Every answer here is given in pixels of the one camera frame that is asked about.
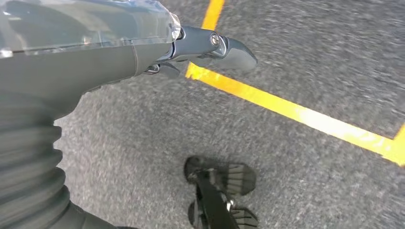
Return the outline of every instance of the asphalt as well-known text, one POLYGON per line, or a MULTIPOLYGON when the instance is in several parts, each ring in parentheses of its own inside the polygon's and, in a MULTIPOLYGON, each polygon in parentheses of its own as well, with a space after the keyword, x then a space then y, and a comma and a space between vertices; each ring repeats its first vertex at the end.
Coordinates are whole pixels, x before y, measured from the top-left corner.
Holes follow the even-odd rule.
MULTIPOLYGON (((208 6, 162 3, 197 27, 208 6)), ((405 1, 227 0, 217 29, 259 64, 213 70, 389 138, 405 123, 405 1)), ((190 229, 182 165, 206 155, 257 171, 239 203, 262 229, 405 228, 404 168, 199 81, 131 78, 57 124, 72 201, 115 225, 190 229)))

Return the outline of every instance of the clear plastic cover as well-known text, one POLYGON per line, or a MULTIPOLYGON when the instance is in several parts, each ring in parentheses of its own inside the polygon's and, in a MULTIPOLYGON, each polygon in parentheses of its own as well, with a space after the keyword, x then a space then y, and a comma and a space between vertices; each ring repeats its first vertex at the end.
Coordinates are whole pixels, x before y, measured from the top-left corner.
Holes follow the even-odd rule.
POLYGON ((0 58, 171 43, 180 22, 156 0, 0 0, 0 58))

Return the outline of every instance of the yellow line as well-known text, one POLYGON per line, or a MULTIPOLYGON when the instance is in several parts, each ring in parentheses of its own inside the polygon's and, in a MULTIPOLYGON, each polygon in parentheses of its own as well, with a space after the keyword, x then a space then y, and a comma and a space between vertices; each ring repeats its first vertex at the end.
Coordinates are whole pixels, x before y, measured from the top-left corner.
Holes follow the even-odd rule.
MULTIPOLYGON (((215 29, 223 4, 223 0, 211 0, 203 28, 215 29)), ((204 82, 341 140, 376 152, 400 166, 405 166, 405 125, 395 140, 392 140, 198 67, 193 63, 190 63, 186 77, 204 82)))

